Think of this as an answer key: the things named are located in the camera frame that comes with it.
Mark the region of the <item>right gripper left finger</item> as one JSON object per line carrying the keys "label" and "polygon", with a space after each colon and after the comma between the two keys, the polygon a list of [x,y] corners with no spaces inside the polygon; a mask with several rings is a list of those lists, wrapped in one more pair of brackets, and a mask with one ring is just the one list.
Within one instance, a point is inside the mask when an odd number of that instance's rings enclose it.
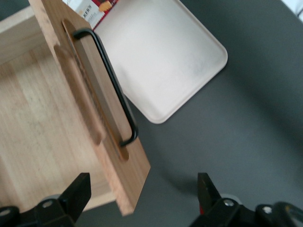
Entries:
{"label": "right gripper left finger", "polygon": [[57,199],[35,207],[38,227],[74,227],[91,198],[90,174],[81,173]]}

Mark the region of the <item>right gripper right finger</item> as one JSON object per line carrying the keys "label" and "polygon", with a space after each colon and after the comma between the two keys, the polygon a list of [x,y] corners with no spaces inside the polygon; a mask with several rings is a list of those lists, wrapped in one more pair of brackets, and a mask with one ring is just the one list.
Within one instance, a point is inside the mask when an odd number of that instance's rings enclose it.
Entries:
{"label": "right gripper right finger", "polygon": [[223,198],[207,173],[197,175],[197,197],[200,215],[192,227],[237,227],[239,225],[240,204]]}

